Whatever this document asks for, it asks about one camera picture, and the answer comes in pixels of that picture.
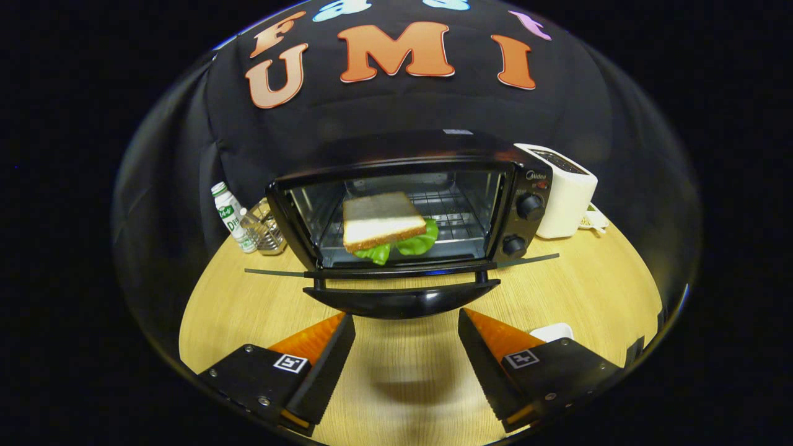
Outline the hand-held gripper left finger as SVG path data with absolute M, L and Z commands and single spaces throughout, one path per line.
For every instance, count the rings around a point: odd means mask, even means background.
M 338 313 L 268 348 L 241 345 L 199 377 L 269 428 L 311 437 L 325 415 L 354 339 L 352 315 Z

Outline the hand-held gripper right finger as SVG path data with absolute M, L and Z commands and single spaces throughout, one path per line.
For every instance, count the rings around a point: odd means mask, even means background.
M 623 375 L 569 337 L 543 341 L 472 308 L 459 311 L 458 337 L 505 432 L 558 417 Z

